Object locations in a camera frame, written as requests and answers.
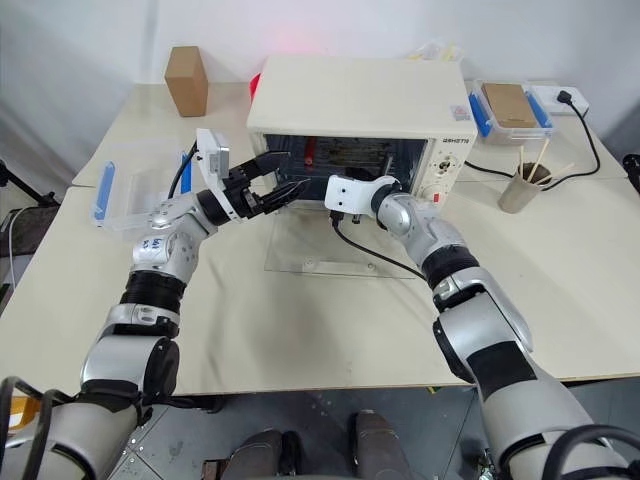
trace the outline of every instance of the plug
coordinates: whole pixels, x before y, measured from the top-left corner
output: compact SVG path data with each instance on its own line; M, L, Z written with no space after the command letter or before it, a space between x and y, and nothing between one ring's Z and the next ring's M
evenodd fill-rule
M560 90L558 93L558 97L556 98L560 103L566 103L567 105L571 105L571 94L566 90Z
M331 225L337 227L340 225L340 222L344 218L344 212L339 212L337 210L331 210L329 214L329 218L331 219Z

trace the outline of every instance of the clear plastic container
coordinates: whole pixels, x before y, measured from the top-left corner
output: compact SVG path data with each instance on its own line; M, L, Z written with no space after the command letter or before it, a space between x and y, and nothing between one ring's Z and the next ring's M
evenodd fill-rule
M149 229L149 214L167 198L181 161L176 156L173 161L165 159L143 170L136 170L133 162L107 162L91 208L91 221L123 240L144 235ZM202 189L204 181L197 168L192 163L185 169L176 195Z
M500 126L489 106L489 101L482 90L484 83L484 80L474 80L473 88L469 94L471 111L478 125L478 136L482 141L494 145L522 145L528 140L543 140L551 137L554 130L551 116L542 106L540 99L531 85L526 83L521 84L522 90L527 97L531 111L536 119L537 126L534 128L505 128Z

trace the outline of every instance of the gray floor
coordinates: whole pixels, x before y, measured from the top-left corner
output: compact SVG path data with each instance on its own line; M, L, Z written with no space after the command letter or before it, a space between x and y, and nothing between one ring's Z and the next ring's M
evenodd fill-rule
M640 378L572 388L598 423L640 433ZM333 390L239 395L223 410L159 407L135 432L112 479L199 479L202 462L228 457L242 441L266 428L296 430L304 445L306 474L352 474L347 423L370 408L398 433L416 480L474 478L466 461L486 445L476 393L471 388ZM633 451L620 447L628 459Z

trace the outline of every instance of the cardboard box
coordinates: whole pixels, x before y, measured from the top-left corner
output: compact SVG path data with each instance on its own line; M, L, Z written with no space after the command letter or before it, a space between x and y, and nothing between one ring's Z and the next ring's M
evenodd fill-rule
M534 128L538 125L522 86L509 83L485 83L484 95L501 127Z
M207 113L209 82L198 47L174 47L164 79L182 117Z

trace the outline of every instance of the robotic arm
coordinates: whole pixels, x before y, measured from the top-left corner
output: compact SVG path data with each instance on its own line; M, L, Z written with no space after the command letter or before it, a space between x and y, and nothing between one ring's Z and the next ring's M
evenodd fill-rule
M4 461L0 455L3 480L107 478L133 430L150 418L150 405L167 401L175 389L179 351L173 339L200 243L221 225L277 210L306 188L291 182L265 196L249 189L288 153L266 152L229 169L224 139L198 129L196 154L210 190L168 199L151 214L155 233L133 249L125 292L89 350L80 393L64 400L45 393L38 423L6 443ZM9 398L10 390L3 388ZM4 447L6 426L0 430Z
M491 453L503 474L517 480L630 475L628 462L599 438L608 436L604 430L598 434L569 390L533 361L524 318L430 203L402 193L393 177L362 182L333 176L325 206L374 218L421 267L440 312L435 338L451 372L477 386ZM630 441L633 434L622 432L611 438ZM637 446L637 437L633 442Z

